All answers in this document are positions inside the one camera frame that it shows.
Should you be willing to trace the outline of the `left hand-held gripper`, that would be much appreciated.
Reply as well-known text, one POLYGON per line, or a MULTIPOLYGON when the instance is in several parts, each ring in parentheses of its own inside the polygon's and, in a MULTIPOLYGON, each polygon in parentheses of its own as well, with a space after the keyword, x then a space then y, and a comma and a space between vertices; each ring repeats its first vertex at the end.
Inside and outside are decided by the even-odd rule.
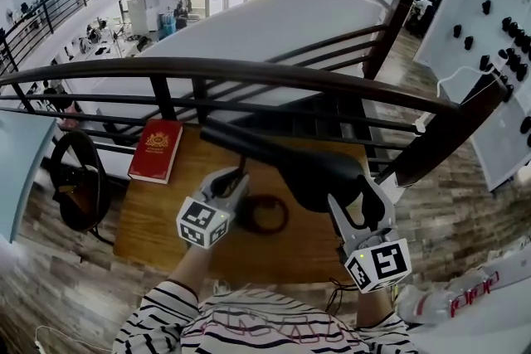
POLYGON ((248 193, 248 182, 247 173, 236 179, 235 167, 208 174, 201 188, 187 196, 181 206, 176 218, 178 236, 201 248, 215 245, 229 231, 235 210, 248 193))

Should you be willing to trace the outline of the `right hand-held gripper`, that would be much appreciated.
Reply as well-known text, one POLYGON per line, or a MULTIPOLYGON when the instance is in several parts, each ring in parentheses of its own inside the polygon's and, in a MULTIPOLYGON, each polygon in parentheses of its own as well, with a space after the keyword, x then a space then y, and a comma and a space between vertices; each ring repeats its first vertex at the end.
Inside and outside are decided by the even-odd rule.
POLYGON ((356 224, 347 210, 328 194, 329 214, 337 234, 351 239, 343 244, 348 271, 361 293, 371 293, 397 284, 412 272, 407 240, 394 227, 394 205, 385 191, 371 178, 358 177, 363 195, 363 223, 356 224), (365 228, 385 228, 367 235, 356 235, 365 228))

